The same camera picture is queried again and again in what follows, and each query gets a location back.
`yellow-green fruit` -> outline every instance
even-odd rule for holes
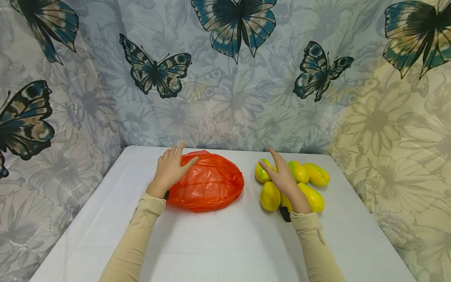
[[[281,193],[271,181],[263,184],[260,193],[260,204],[262,207],[270,212],[274,212],[281,204]]]
[[[283,194],[281,194],[281,206],[287,207],[289,213],[293,211],[293,206],[291,205],[288,198]]]
[[[269,163],[269,161],[267,159],[260,159],[262,162],[266,163],[270,168],[271,168],[271,164]],[[257,165],[255,166],[255,178],[262,182],[268,182],[269,180],[271,180],[271,178],[269,177],[268,173],[266,171],[264,171],[264,169],[262,168],[262,166],[257,163]]]
[[[326,186],[331,177],[321,167],[314,165],[312,163],[307,162],[304,164],[305,169],[307,170],[308,175],[310,176],[310,182],[318,186]]]
[[[324,209],[324,199],[315,189],[305,183],[298,183],[299,189],[307,197],[312,212],[319,213]]]
[[[305,167],[303,167],[300,163],[298,163],[297,161],[290,161],[288,163],[288,167],[290,168],[291,174],[293,175],[297,183],[308,182],[309,174],[307,173]]]

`plastic bag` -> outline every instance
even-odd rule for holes
[[[244,187],[243,174],[224,157],[202,150],[182,156],[181,165],[193,157],[197,163],[169,188],[167,203],[195,212],[208,212],[228,206]]]

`fabric backdrop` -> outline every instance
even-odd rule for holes
[[[123,147],[187,140],[330,154],[417,280],[450,282],[448,4],[0,0],[0,281]]]

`beige sleeve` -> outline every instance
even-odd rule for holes
[[[99,282],[137,282],[156,219],[166,201],[145,194],[120,239]]]
[[[292,212],[290,216],[301,243],[308,281],[344,282],[343,273],[324,239],[318,214]]]

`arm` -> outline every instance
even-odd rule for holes
[[[301,243],[308,281],[344,282],[345,278],[324,239],[318,214],[312,213],[307,197],[298,188],[286,161],[273,149],[269,148],[269,151],[276,163],[277,172],[262,161],[259,163],[293,206],[290,217]]]
[[[150,234],[165,204],[147,193],[141,198],[99,282],[138,281]]]
[[[298,234],[309,282],[345,282],[329,245],[322,233],[317,213],[291,213]]]
[[[158,159],[155,177],[147,187],[132,216],[132,219],[108,261],[99,282],[137,282],[141,273],[144,255],[156,219],[165,208],[163,200],[169,188],[192,167],[198,157],[180,166],[184,143],[167,149]]]

